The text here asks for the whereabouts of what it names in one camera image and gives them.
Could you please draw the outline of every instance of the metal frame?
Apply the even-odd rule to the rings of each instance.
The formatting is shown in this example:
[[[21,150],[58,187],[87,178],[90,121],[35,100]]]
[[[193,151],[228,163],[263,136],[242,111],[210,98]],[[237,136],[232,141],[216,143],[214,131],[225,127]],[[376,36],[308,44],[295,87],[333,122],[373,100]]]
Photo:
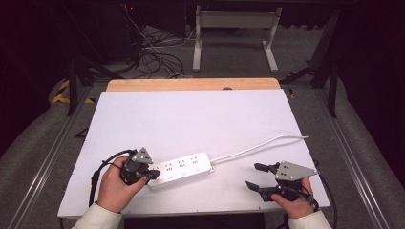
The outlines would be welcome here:
[[[327,104],[327,99],[321,89],[315,89],[315,95],[318,98],[319,102],[322,105],[322,108],[325,112],[325,115],[328,117],[330,126],[334,131],[335,136],[337,137],[337,142],[340,147],[340,152],[343,159],[346,162],[349,172],[352,175],[352,179],[357,188],[357,191],[366,206],[366,209],[369,213],[370,218],[372,219],[373,225],[375,228],[388,229],[390,225],[388,224],[385,216],[380,209],[378,202],[374,196],[373,190],[367,181],[366,177],[363,174],[363,171],[360,168],[360,165],[357,163],[357,160],[354,157],[352,148],[350,147],[348,141],[343,134],[339,123],[336,118],[334,118],[329,111],[329,105]]]
[[[57,135],[52,148],[48,152],[47,157],[42,163],[39,171],[36,173],[29,190],[24,196],[24,199],[21,201],[20,206],[18,207],[16,213],[14,214],[14,217],[12,218],[8,226],[8,229],[23,228],[24,223],[26,222],[29,213],[31,212],[31,209],[33,208],[36,200],[39,198],[39,195],[48,179],[48,176],[50,175],[52,168],[63,149],[66,141],[66,135],[71,130],[75,119],[80,111],[80,108],[86,101],[86,98],[90,94],[91,90],[91,87],[85,87],[80,92],[80,95],[78,97],[77,109],[75,109],[71,113],[71,115],[66,117],[62,129],[59,131],[59,134]]]
[[[267,41],[263,41],[263,48],[271,71],[277,73],[278,67],[271,51],[271,45],[281,11],[282,8],[277,8],[276,12],[201,11],[201,6],[197,6],[193,71],[198,72],[201,65],[203,47],[201,28],[270,28]]]

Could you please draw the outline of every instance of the metal rail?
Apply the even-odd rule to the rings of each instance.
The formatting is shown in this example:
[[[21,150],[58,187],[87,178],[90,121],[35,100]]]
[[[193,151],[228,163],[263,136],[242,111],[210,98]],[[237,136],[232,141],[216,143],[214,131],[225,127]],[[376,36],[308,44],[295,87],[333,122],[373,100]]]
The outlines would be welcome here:
[[[378,203],[374,197],[373,191],[369,185],[369,182],[363,175],[363,172],[360,169],[360,166],[357,163],[357,160],[354,157],[354,154],[352,152],[352,149],[346,140],[339,123],[337,122],[336,118],[333,118],[330,115],[330,111],[328,109],[328,104],[327,104],[327,98],[322,92],[321,89],[315,89],[315,94],[320,103],[322,104],[322,109],[324,110],[326,116],[328,117],[328,120],[330,122],[331,127],[333,128],[333,131],[337,137],[339,147],[340,147],[340,152],[342,154],[343,159],[346,162],[346,165],[348,166],[349,172],[352,175],[352,179],[354,180],[354,183],[356,185],[357,191],[360,194],[367,211],[369,212],[370,218],[373,221],[373,225],[375,228],[381,228],[381,229],[387,229],[390,228],[390,226],[387,223],[387,220],[385,220],[385,217],[378,206]]]
[[[48,152],[47,156],[45,157],[44,162],[42,163],[41,167],[39,168],[38,172],[36,173],[35,177],[32,180],[29,190],[27,194],[24,196],[23,200],[20,203],[17,211],[14,214],[8,228],[9,229],[17,229],[22,228],[24,226],[25,221],[27,220],[28,215],[30,214],[31,209],[33,208],[36,200],[38,199],[42,188],[45,185],[45,182],[48,179],[48,176],[51,173],[51,170],[63,148],[63,145],[66,140],[66,135],[70,131],[73,123],[75,122],[75,118],[84,104],[86,98],[90,93],[91,87],[84,87],[83,91],[79,95],[79,102],[78,107],[72,113],[71,116],[67,116],[65,122],[59,134],[57,135],[53,146],[51,147],[50,151]]]

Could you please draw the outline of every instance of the yellow tape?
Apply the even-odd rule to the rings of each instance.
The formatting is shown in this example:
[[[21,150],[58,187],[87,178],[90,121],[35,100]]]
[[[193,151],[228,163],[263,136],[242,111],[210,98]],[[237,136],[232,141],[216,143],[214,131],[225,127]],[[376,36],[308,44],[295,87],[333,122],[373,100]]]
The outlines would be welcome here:
[[[57,92],[56,96],[53,99],[53,103],[61,102],[61,103],[70,103],[71,100],[69,98],[62,97],[63,93],[65,93],[66,88],[69,86],[69,79],[65,79],[62,85],[60,85],[59,91]],[[96,103],[95,98],[87,98],[85,103]]]
[[[295,93],[292,89],[288,89],[289,90],[289,96],[291,96],[291,98],[295,98]]]

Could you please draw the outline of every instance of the power outlet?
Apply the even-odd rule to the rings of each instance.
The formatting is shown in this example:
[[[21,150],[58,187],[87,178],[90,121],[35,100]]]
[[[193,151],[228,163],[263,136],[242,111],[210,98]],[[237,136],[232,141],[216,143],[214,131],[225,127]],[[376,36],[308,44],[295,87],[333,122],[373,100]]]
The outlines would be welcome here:
[[[214,171],[206,153],[154,164],[151,165],[151,169],[160,171],[157,179],[151,179],[148,182],[148,186],[152,190],[202,177]]]

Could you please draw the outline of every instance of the black wire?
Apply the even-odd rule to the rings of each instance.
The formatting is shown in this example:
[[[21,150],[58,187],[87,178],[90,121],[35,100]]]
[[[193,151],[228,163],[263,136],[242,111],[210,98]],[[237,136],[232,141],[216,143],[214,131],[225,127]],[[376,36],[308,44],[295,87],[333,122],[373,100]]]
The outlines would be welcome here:
[[[143,74],[135,76],[134,78],[140,78],[145,75],[149,75],[149,77],[151,77],[152,74],[159,71],[161,67],[165,67],[169,71],[169,75],[166,78],[184,74],[184,66],[182,62],[174,55],[166,53],[156,54],[146,49],[141,50],[140,53],[141,56],[139,63],[142,63],[142,65],[139,64],[137,69]],[[159,61],[159,64],[156,66],[152,66],[157,61]]]
[[[117,168],[121,169],[121,167],[117,166],[115,163],[107,163],[107,164],[116,166]]]
[[[314,160],[313,161],[315,164],[315,167],[317,167],[319,165],[319,161],[318,160]],[[325,180],[325,178],[319,174],[319,177],[321,178],[322,183],[325,185],[325,188],[327,189],[329,196],[330,196],[330,202],[331,202],[331,206],[333,208],[333,226],[332,228],[335,229],[337,227],[337,207],[336,207],[336,202],[334,200],[333,197],[333,193],[331,191],[330,186],[328,185],[327,181]]]
[[[182,41],[184,41],[183,37],[177,37],[176,35],[173,35],[173,34],[171,34],[169,32],[166,32],[166,31],[155,31],[155,32],[152,32],[152,33],[148,33],[148,35],[145,36],[145,37],[151,37],[151,39],[153,39],[153,40],[149,40],[149,42],[155,47],[158,44],[163,43],[163,42],[165,42],[165,41],[167,41],[169,39],[172,39],[172,38],[179,38],[179,41],[177,41],[175,43],[171,43],[169,45],[163,45],[163,46],[159,46],[159,47],[178,45]],[[148,47],[151,47],[151,46],[149,44],[145,44],[143,47],[148,48]]]
[[[289,225],[288,225],[288,215],[287,215],[287,213],[284,213],[284,214],[283,214],[283,224],[281,224],[280,226],[276,227],[276,229],[282,229],[282,228],[289,229]]]
[[[120,69],[120,70],[115,70],[115,71],[112,71],[112,72],[113,72],[113,73],[116,73],[116,74],[127,73],[127,72],[129,72],[130,70],[134,69],[137,65],[138,65],[138,62],[137,62],[137,61],[134,61],[134,62],[133,62],[132,64],[130,64],[128,67],[125,67],[125,68]],[[100,72],[92,72],[92,74],[95,75],[95,76],[98,76],[98,77],[105,76],[105,74],[100,73]]]
[[[65,226],[63,225],[63,218],[59,218],[59,227],[60,229],[65,229]]]
[[[128,153],[128,154],[130,155],[130,154],[132,154],[132,153],[134,153],[134,152],[135,152],[135,151],[133,151],[133,150],[121,151],[121,152],[119,152],[119,153],[114,154],[113,156],[110,156],[107,160],[103,160],[103,161],[102,161],[100,167],[98,168],[97,171],[95,171],[95,173],[94,173],[93,176],[92,176],[92,189],[91,189],[91,191],[90,191],[89,207],[90,207],[90,206],[93,204],[93,202],[95,201],[96,187],[97,187],[97,184],[98,184],[98,179],[99,179],[99,177],[100,177],[101,170],[102,170],[106,165],[108,165],[109,162],[110,162],[112,159],[116,158],[117,156],[121,156],[121,155],[126,154],[126,153]]]
[[[308,195],[312,195],[312,194],[304,187],[304,185],[301,185],[301,188],[303,188],[303,189],[307,192]]]
[[[124,14],[126,16],[127,23],[131,26],[131,29],[134,32],[140,32],[141,33],[141,31],[139,30],[138,25],[132,20],[131,16],[129,15],[128,10],[126,9],[125,5],[122,5],[122,10],[124,10]],[[166,31],[156,31],[156,32],[152,32],[152,33],[147,33],[146,35],[143,35],[143,36],[144,36],[145,39],[148,40],[148,44],[142,44],[141,45],[142,48],[155,46],[155,45],[157,45],[157,44],[159,44],[159,43],[161,43],[161,42],[163,42],[163,41],[165,41],[167,39],[177,37],[174,34],[166,32]]]

